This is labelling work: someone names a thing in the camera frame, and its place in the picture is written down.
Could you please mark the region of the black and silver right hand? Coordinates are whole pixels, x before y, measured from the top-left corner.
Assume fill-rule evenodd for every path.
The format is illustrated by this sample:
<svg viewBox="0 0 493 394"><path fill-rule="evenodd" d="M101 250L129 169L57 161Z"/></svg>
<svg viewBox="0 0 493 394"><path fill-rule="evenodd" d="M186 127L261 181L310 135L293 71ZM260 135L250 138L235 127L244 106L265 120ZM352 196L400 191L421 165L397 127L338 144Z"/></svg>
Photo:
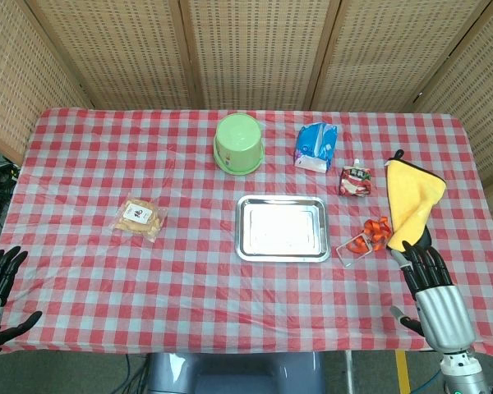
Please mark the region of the black and silver right hand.
<svg viewBox="0 0 493 394"><path fill-rule="evenodd" d="M425 338L431 349L442 354L468 350L476 334L458 287L446 263L431 245L402 242L404 251L391 250L399 264L417 317L410 318L397 307L391 313L406 328Z"/></svg>

